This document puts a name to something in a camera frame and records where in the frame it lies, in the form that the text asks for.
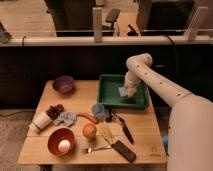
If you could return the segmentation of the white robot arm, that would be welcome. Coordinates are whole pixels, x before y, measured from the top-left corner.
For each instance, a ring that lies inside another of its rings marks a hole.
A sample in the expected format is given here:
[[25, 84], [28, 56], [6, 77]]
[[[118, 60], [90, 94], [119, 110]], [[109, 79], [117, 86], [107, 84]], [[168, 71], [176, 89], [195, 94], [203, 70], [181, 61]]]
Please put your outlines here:
[[153, 71], [148, 53], [129, 57], [128, 96], [145, 82], [170, 107], [167, 171], [213, 171], [213, 102]]

